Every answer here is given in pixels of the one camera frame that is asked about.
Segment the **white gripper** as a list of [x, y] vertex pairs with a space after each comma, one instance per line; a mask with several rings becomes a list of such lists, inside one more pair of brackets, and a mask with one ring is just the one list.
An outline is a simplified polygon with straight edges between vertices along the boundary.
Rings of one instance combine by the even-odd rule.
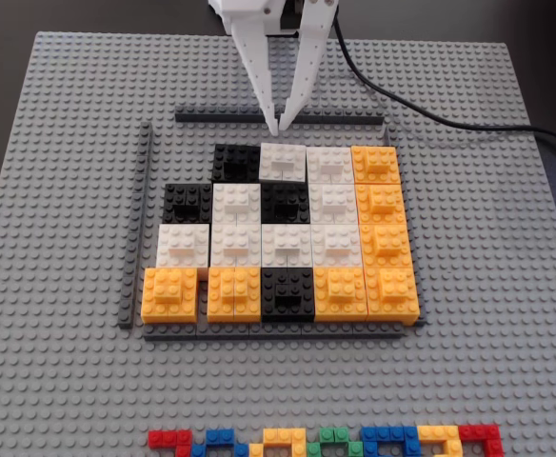
[[[233, 38], [271, 135], [286, 130], [308, 103], [338, 4], [338, 0], [208, 0], [226, 34]], [[240, 19], [259, 23], [233, 23]], [[293, 36], [298, 30], [300, 42], [291, 93], [278, 129], [267, 36]]]

